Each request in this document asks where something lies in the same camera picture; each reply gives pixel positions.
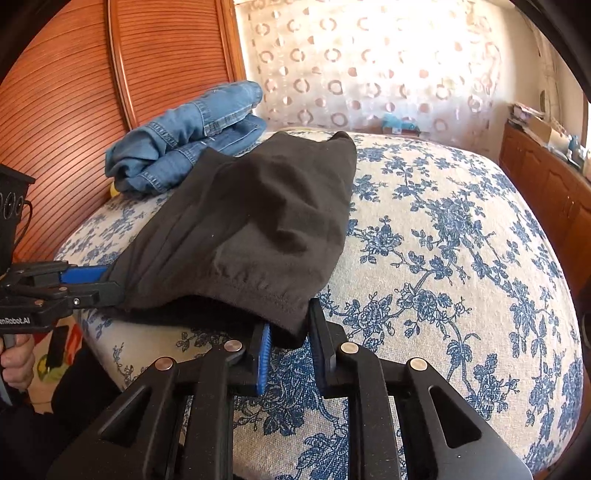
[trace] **gray handle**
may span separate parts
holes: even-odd
[[[2,335],[2,341],[4,342],[4,349],[12,348],[16,345],[16,337],[12,334]],[[12,406],[14,404],[14,400],[16,399],[16,395],[18,395],[18,390],[9,387],[4,383],[4,379],[2,378],[2,366],[0,365],[0,399],[8,406]]]

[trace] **silver screw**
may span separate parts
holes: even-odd
[[[359,352],[359,345],[353,342],[345,342],[340,346],[340,349],[343,353],[354,355],[355,353]]]
[[[415,370],[423,372],[427,369],[427,362],[424,359],[417,357],[417,358],[413,358],[410,361],[410,366],[411,366],[411,368],[414,368]]]
[[[242,342],[240,340],[228,340],[223,344],[226,352],[237,352],[242,349]]]
[[[161,356],[156,360],[156,368],[163,372],[164,370],[169,370],[173,367],[173,359],[169,356]]]

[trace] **bed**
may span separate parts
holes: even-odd
[[[351,136],[358,171],[344,252],[319,293],[327,319],[381,358],[428,360],[533,472],[544,469],[570,439],[583,386],[573,303],[544,232],[484,157],[422,140]],[[111,263],[170,194],[112,199],[57,258]],[[78,321],[121,388],[161,356],[185,361],[225,340],[94,310]],[[234,472],[247,480],[345,480],[345,406],[319,396],[309,346],[275,351],[269,383],[272,397],[237,399]]]

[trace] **triangular cutout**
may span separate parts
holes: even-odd
[[[449,448],[480,440],[482,432],[440,387],[429,390]]]
[[[152,389],[142,385],[99,430],[101,440],[131,447],[137,437]]]

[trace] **slatted wooden door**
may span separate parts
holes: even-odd
[[[18,260],[46,260],[108,199],[105,150],[244,78],[231,0],[72,0],[0,85],[0,162],[37,179]]]

